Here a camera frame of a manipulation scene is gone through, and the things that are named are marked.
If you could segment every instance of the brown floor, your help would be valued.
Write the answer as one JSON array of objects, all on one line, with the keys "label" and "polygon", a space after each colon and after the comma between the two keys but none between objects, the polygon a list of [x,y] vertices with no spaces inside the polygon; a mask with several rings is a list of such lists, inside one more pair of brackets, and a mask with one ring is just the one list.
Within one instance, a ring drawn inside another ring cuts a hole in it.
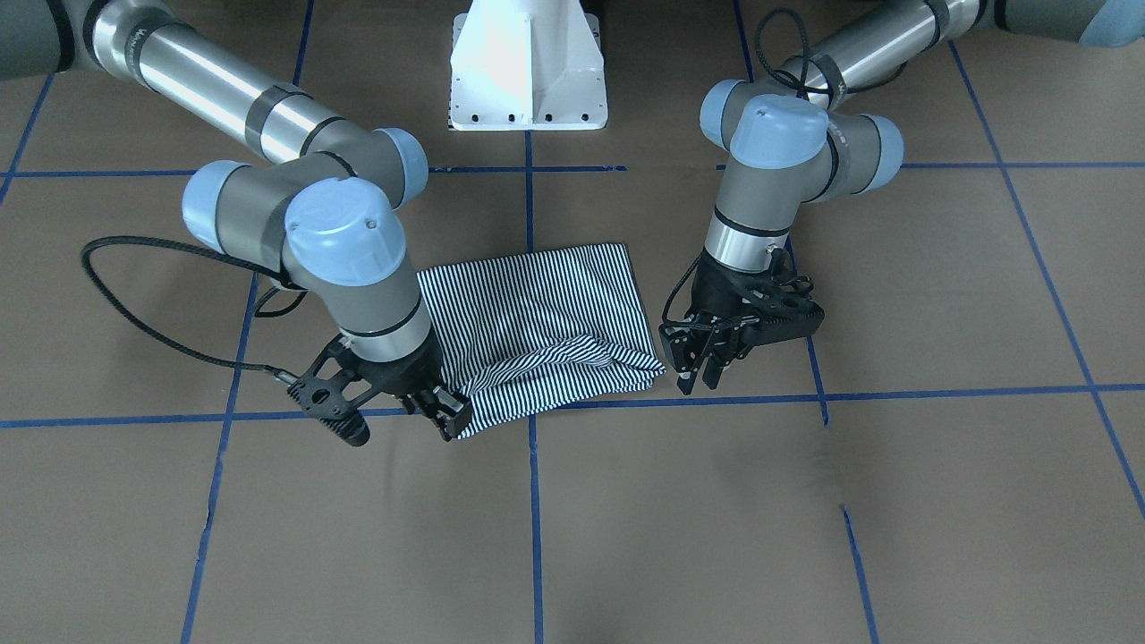
[{"label": "brown floor", "polygon": [[[655,316],[702,244],[732,1],[606,3],[608,127],[531,139],[445,128],[463,0],[172,5],[437,168],[511,168],[431,175],[418,266],[624,242]],[[869,7],[788,5],[816,39]],[[939,46],[842,109],[893,119],[907,167],[803,210],[813,345],[460,443],[382,401],[352,449],[79,269],[98,236],[189,239],[187,176],[251,154],[98,74],[0,85],[0,642],[1145,642],[1142,104],[1145,42]],[[301,368],[334,330],[317,301],[244,329],[237,269],[100,267],[208,353]]]}]

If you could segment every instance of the white pedestal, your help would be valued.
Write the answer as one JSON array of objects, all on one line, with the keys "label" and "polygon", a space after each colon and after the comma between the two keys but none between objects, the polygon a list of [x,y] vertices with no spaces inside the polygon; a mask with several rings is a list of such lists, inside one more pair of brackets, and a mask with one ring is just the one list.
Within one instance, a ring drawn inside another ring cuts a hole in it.
[{"label": "white pedestal", "polygon": [[473,0],[453,21],[449,120],[459,131],[599,129],[608,121],[595,16],[577,0]]}]

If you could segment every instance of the robotic arm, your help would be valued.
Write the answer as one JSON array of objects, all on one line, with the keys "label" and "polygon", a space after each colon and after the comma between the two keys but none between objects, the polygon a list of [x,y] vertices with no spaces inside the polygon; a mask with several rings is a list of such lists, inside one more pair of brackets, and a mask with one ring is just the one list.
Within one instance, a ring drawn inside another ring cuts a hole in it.
[{"label": "robotic arm", "polygon": [[[781,13],[799,22],[779,9],[763,24]],[[701,369],[716,388],[732,361],[753,347],[815,332],[823,309],[810,296],[811,280],[795,274],[783,250],[796,211],[878,188],[903,157],[902,135],[890,120],[834,110],[848,94],[881,85],[914,56],[987,21],[1016,33],[1119,47],[1145,34],[1145,2],[887,0],[756,83],[712,87],[700,126],[731,156],[704,250],[677,286],[695,272],[692,304],[682,320],[671,320],[673,291],[660,328],[681,392],[692,393]]]},{"label": "robotic arm", "polygon": [[[301,376],[276,376],[309,416],[360,446],[370,434],[358,408],[385,392],[445,440],[464,431],[468,401],[440,379],[441,345],[394,214],[428,178],[413,136],[362,129],[207,41],[158,0],[6,0],[0,23],[0,80],[102,69],[278,164],[204,166],[184,191],[183,220],[214,251],[325,303],[338,337]],[[337,375],[319,378],[330,360]],[[370,388],[347,399],[358,380]]]}]

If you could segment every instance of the cable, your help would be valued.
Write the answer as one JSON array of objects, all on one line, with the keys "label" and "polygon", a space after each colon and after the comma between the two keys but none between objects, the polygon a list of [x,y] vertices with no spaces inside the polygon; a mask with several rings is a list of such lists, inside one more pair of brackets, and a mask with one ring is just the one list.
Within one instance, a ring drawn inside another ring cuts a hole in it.
[{"label": "cable", "polygon": [[287,304],[286,306],[279,308],[278,311],[270,311],[270,312],[262,311],[263,306],[266,306],[270,300],[273,300],[275,296],[285,290],[286,289],[279,289],[278,286],[270,286],[269,289],[267,289],[267,292],[262,293],[262,297],[259,298],[259,301],[254,303],[254,316],[282,317],[283,315],[286,315],[287,313],[298,308],[299,305],[302,304],[302,300],[306,299],[306,294],[310,292],[310,291],[298,291],[298,296],[294,297],[294,301]]},{"label": "cable", "polygon": [[[796,79],[795,83],[792,83],[793,74],[787,71],[783,71],[783,74],[785,76],[781,74],[779,71],[772,68],[771,63],[767,62],[767,56],[764,55],[764,46],[763,46],[764,29],[767,26],[768,23],[771,23],[776,16],[780,15],[790,17],[791,21],[795,22],[796,29],[799,30],[799,44],[803,47],[803,54],[800,55],[800,58],[803,58],[802,60],[803,66],[799,71],[799,78]],[[756,42],[756,57],[759,58],[759,64],[764,65],[764,69],[767,71],[767,76],[775,79],[775,81],[779,83],[780,85],[789,89],[795,89],[796,95],[798,97],[806,99],[808,93],[830,94],[829,89],[816,89],[814,87],[807,87],[807,74],[811,72],[811,57],[814,55],[814,52],[812,52],[811,49],[811,39],[807,37],[807,25],[806,23],[803,22],[803,17],[799,16],[799,14],[797,14],[793,9],[781,7],[764,16],[763,19],[759,21],[759,24],[756,25],[755,42]]]},{"label": "cable", "polygon": [[[764,55],[764,46],[763,46],[764,29],[767,26],[768,23],[771,23],[776,16],[780,15],[790,17],[791,21],[795,22],[796,29],[799,31],[799,44],[802,47],[799,58],[802,66],[799,70],[798,78],[796,78],[793,73],[787,70],[783,69],[777,70],[773,68],[772,64],[767,61],[767,56]],[[793,89],[796,92],[796,96],[798,96],[799,99],[806,99],[808,94],[831,93],[830,89],[819,89],[816,87],[811,87],[807,85],[807,76],[811,71],[811,58],[812,56],[815,55],[815,52],[811,47],[811,39],[807,36],[807,24],[803,21],[803,17],[793,9],[780,8],[764,16],[763,19],[759,21],[759,24],[756,25],[755,45],[756,45],[756,58],[759,60],[759,64],[761,64],[764,66],[764,70],[767,71],[767,76],[772,77],[776,83],[779,83],[783,87],[787,87],[788,89]],[[902,72],[906,69],[907,69],[907,63],[902,63],[886,78],[877,80],[869,85],[863,85],[861,87],[847,88],[846,93],[862,94],[863,92],[870,92],[871,89],[877,89],[879,87],[883,87],[884,85],[887,85],[898,79],[900,76],[902,76]]]},{"label": "cable", "polygon": [[103,283],[103,280],[101,280],[100,276],[96,274],[95,268],[92,267],[92,253],[102,248],[116,246],[116,245],[153,246],[159,249],[180,251],[189,254],[196,254],[199,257],[205,257],[207,259],[220,261],[222,264],[229,264],[231,266],[238,266],[239,268],[253,270],[255,273],[259,273],[260,275],[274,277],[275,280],[278,280],[281,282],[287,281],[285,280],[285,275],[275,273],[274,270],[269,270],[268,268],[264,268],[256,264],[252,264],[250,261],[244,261],[242,259],[218,253],[212,250],[194,246],[191,244],[184,244],[182,242],[160,239],[157,237],[136,237],[132,235],[101,237],[93,242],[88,242],[84,246],[84,250],[80,252],[80,265],[84,267],[84,272],[87,274],[88,278],[92,280],[92,283],[95,284],[95,288],[100,291],[100,294],[102,294],[120,315],[123,315],[128,322],[134,324],[136,329],[143,331],[144,333],[151,336],[156,340],[159,340],[160,343],[167,345],[168,347],[184,355],[189,355],[196,360],[202,360],[203,362],[206,362],[208,364],[214,364],[216,367],[226,367],[229,369],[243,369],[246,371],[262,371],[263,374],[268,374],[283,382],[286,382],[287,378],[289,379],[294,378],[294,376],[290,371],[286,371],[285,369],[281,369],[278,367],[274,367],[271,364],[258,364],[251,362],[238,362],[235,360],[224,360],[222,358],[215,358],[213,355],[207,355],[205,353],[195,351],[194,348],[180,344],[173,340],[172,338],[160,333],[155,328],[148,325],[145,322],[136,317],[134,314],[132,314],[132,312],[127,311],[127,307],[125,307],[123,303],[119,301],[119,298],[117,298],[111,292],[111,290],[108,289],[106,284]]},{"label": "cable", "polygon": [[672,308],[672,301],[676,300],[677,293],[679,293],[680,289],[684,288],[684,283],[687,282],[688,277],[692,276],[692,273],[696,269],[696,266],[700,266],[700,260],[703,257],[704,257],[704,253],[703,253],[703,251],[701,251],[700,254],[696,256],[696,259],[693,260],[692,266],[689,266],[688,269],[684,272],[684,277],[680,277],[680,281],[676,283],[676,288],[673,288],[672,292],[669,293],[668,301],[664,303],[664,312],[660,316],[661,322],[663,322],[664,324],[674,324],[674,325],[679,327],[679,325],[682,325],[682,324],[687,323],[687,322],[682,322],[682,321],[681,322],[677,322],[674,320],[670,320],[668,317],[668,309]]}]

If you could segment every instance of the black and white striped fabric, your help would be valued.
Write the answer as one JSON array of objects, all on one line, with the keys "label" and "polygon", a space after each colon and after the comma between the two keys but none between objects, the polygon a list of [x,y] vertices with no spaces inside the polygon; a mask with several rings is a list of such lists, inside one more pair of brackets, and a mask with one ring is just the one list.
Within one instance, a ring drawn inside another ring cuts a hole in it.
[{"label": "black and white striped fabric", "polygon": [[481,430],[605,393],[647,390],[656,358],[627,251],[598,244],[418,274],[442,376]]}]

